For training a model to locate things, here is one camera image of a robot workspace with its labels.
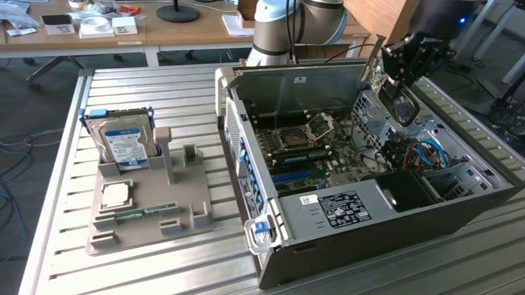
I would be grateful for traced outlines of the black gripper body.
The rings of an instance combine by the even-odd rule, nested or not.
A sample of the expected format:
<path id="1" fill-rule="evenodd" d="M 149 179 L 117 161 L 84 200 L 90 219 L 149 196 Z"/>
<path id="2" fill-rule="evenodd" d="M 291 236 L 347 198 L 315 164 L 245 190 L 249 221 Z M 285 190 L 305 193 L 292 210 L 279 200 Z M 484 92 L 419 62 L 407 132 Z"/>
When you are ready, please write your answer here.
<path id="1" fill-rule="evenodd" d="M 408 22 L 407 48 L 446 49 L 478 6 L 479 1 L 419 1 Z"/>

